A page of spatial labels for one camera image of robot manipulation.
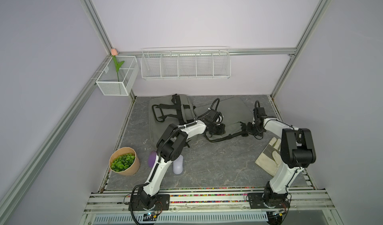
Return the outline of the grey laptop bag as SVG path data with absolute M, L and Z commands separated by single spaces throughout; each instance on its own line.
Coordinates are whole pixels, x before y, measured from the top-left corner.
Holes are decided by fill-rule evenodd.
M 206 132 L 204 137 L 211 143 L 230 140 L 237 136 L 247 137 L 249 133 L 246 131 L 248 123 L 253 122 L 253 114 L 246 104 L 239 98 L 233 97 L 221 101 L 217 108 L 222 113 L 222 124 L 224 129 L 220 128 L 220 134 Z

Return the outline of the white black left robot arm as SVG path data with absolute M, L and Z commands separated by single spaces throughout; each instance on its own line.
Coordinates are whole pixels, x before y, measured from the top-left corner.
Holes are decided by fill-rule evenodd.
M 133 189 L 130 204 L 138 199 L 145 210 L 154 207 L 162 180 L 170 165 L 178 159 L 187 140 L 206 132 L 222 135 L 225 131 L 223 123 L 209 122 L 205 119 L 195 120 L 184 125 L 170 124 L 157 142 L 155 164 L 144 184 Z

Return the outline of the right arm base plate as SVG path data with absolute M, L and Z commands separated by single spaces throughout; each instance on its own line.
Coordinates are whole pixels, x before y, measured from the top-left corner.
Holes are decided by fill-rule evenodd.
M 248 193 L 245 199 L 251 209 L 288 209 L 290 208 L 290 202 L 287 195 Z

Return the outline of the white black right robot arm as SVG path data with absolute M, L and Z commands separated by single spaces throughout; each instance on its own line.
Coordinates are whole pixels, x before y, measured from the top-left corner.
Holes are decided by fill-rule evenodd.
M 289 207 L 287 202 L 289 187 L 295 178 L 310 164 L 316 161 L 316 153 L 311 131 L 297 128 L 276 118 L 255 119 L 247 124 L 246 130 L 254 136 L 262 136 L 269 131 L 281 139 L 281 164 L 276 175 L 267 182 L 263 194 L 249 195 L 266 208 L 278 205 Z

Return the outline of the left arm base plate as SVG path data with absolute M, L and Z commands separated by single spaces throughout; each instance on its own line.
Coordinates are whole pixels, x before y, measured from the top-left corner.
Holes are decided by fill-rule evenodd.
M 129 208 L 133 211 L 162 210 L 167 211 L 170 206 L 169 194 L 157 194 L 152 197 L 146 195 L 134 195 Z

